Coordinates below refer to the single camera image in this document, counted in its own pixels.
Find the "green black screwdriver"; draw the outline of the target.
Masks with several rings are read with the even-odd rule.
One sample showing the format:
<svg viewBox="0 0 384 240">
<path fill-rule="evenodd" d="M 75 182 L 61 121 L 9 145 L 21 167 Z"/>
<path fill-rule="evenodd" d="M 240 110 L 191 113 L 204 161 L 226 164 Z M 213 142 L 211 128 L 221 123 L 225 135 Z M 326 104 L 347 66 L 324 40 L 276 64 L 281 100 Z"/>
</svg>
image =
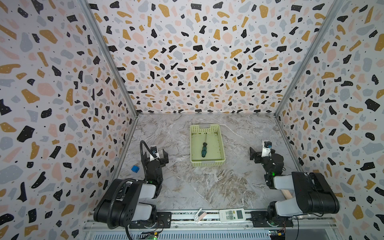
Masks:
<svg viewBox="0 0 384 240">
<path fill-rule="evenodd" d="M 205 133 L 204 134 L 205 136 L 205 139 L 204 139 L 204 142 L 203 142 L 203 147 L 202 147 L 202 158 L 205 158 L 206 157 L 206 154 L 207 154 L 207 136 L 208 136 L 208 133 Z"/>
</svg>

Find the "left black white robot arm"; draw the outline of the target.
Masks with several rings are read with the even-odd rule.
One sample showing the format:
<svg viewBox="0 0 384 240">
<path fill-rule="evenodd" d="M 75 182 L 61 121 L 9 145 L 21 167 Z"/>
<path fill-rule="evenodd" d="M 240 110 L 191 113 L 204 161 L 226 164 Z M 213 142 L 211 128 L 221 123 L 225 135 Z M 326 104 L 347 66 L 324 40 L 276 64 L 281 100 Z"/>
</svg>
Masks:
<svg viewBox="0 0 384 240">
<path fill-rule="evenodd" d="M 117 227 L 155 228 L 159 226 L 157 207 L 142 200 L 156 199 L 162 189 L 162 168 L 169 163 L 169 156 L 163 151 L 160 157 L 156 147 L 151 147 L 153 156 L 141 154 L 144 158 L 145 180 L 115 179 L 94 210 L 95 222 L 107 224 L 109 229 Z"/>
</svg>

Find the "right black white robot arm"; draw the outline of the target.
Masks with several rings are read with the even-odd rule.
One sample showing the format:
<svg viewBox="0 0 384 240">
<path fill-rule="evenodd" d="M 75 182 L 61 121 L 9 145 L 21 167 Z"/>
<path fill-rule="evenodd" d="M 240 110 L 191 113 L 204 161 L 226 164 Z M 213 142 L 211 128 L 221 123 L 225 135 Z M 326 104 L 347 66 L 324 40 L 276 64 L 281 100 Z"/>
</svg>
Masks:
<svg viewBox="0 0 384 240">
<path fill-rule="evenodd" d="M 265 142 L 260 152 L 250 148 L 250 160 L 262 165 L 270 189 L 294 192 L 290 199 L 270 202 L 265 215 L 270 226 L 289 226 L 293 217 L 310 214 L 322 217 L 339 212 L 340 203 L 324 175 L 303 172 L 284 175 L 284 157 L 276 153 L 271 142 Z"/>
</svg>

